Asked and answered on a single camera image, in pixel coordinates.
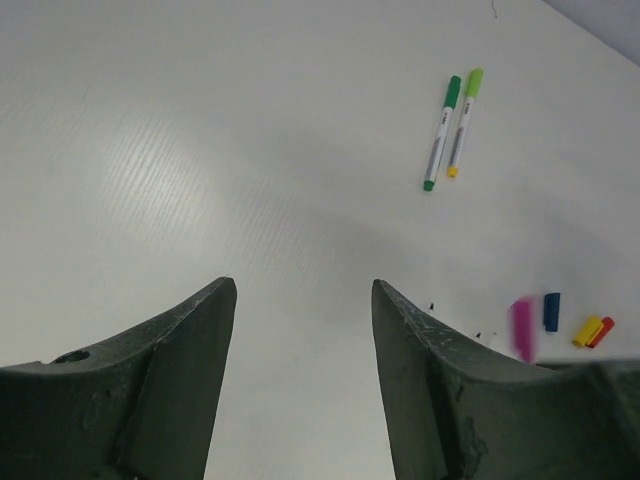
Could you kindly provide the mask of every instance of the pink marker cap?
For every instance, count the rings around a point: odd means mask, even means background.
[[[513,345],[520,358],[527,362],[535,361],[535,325],[533,321],[533,299],[521,298],[511,307],[513,324]]]

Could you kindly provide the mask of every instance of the screw hole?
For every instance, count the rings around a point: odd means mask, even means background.
[[[61,357],[56,358],[53,363],[72,363],[80,362],[89,358],[91,354],[85,350],[76,350],[75,352],[67,353]]]

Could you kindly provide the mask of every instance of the blue marker cap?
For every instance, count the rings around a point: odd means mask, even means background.
[[[544,329],[547,332],[558,331],[558,317],[560,316],[560,293],[548,293],[544,296]]]

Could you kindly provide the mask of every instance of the lime green marker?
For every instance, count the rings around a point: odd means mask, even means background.
[[[467,79],[467,88],[465,89],[464,110],[460,115],[460,124],[458,125],[458,131],[456,132],[456,138],[453,141],[453,149],[451,150],[451,158],[449,159],[449,168],[447,169],[447,175],[451,178],[456,178],[458,175],[458,168],[460,165],[460,157],[462,156],[462,146],[464,145],[464,139],[467,137],[467,130],[469,129],[469,121],[471,120],[471,109],[478,96],[478,90],[480,90],[480,84],[482,83],[482,75],[484,70],[476,68],[471,70],[469,78]]]

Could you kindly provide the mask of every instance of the black plastic part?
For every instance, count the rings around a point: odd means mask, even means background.
[[[0,479],[201,480],[235,304],[221,278],[51,364],[0,369]]]
[[[640,478],[640,362],[561,370],[496,353],[373,285],[398,480]]]

